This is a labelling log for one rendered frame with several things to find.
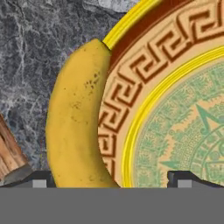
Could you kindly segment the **brown wooden object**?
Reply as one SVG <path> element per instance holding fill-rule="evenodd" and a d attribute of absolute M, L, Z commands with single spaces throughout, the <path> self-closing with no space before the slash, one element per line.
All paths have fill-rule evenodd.
<path fill-rule="evenodd" d="M 31 173 L 26 155 L 0 114 L 0 186 L 21 181 Z"/>

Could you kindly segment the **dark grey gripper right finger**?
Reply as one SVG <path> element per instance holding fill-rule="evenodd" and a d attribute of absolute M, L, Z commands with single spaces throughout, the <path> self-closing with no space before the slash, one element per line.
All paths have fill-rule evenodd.
<path fill-rule="evenodd" d="M 214 187 L 223 188 L 223 185 L 218 185 L 201 178 L 198 178 L 190 171 L 168 171 L 167 187 L 171 188 L 194 188 L 194 187 Z"/>

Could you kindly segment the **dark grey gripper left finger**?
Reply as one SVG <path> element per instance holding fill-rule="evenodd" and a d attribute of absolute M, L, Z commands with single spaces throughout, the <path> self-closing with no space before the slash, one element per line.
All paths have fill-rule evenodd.
<path fill-rule="evenodd" d="M 20 188 L 54 188 L 56 185 L 50 171 L 34 171 L 28 177 L 12 182 L 3 187 L 20 187 Z"/>

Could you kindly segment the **yellow banana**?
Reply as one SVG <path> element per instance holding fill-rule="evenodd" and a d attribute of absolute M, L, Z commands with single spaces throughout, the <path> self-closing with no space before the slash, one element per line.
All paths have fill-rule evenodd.
<path fill-rule="evenodd" d="M 95 38 L 75 50 L 60 70 L 49 101 L 45 141 L 57 187 L 114 187 L 98 144 L 98 118 L 110 50 Z"/>

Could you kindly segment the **ornate patterned plate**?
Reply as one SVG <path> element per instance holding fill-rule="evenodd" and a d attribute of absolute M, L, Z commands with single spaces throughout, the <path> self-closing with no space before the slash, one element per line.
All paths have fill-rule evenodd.
<path fill-rule="evenodd" d="M 99 145 L 122 187 L 224 186 L 224 0 L 140 0 L 104 39 Z"/>

